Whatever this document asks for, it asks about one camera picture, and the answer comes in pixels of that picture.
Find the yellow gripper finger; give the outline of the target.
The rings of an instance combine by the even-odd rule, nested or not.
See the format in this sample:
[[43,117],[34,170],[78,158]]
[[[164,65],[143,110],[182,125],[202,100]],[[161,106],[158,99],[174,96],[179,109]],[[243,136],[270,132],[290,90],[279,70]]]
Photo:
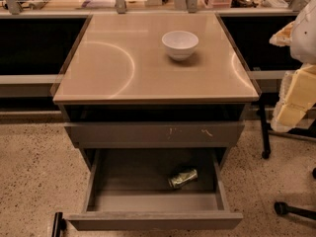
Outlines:
[[271,127],[276,132],[288,132],[316,104],[316,65],[303,64],[295,72],[286,71],[278,95]]
[[275,46],[290,46],[291,45],[291,32],[294,22],[288,23],[281,30],[276,32],[269,40],[269,43]]

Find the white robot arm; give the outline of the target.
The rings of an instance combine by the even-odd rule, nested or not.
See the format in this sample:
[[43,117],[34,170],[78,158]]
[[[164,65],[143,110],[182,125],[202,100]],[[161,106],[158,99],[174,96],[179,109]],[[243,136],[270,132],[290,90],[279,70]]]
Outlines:
[[288,46],[290,55],[302,63],[295,72],[286,72],[273,112],[273,131],[295,128],[316,104],[316,0],[300,11],[296,19],[270,38],[276,46]]

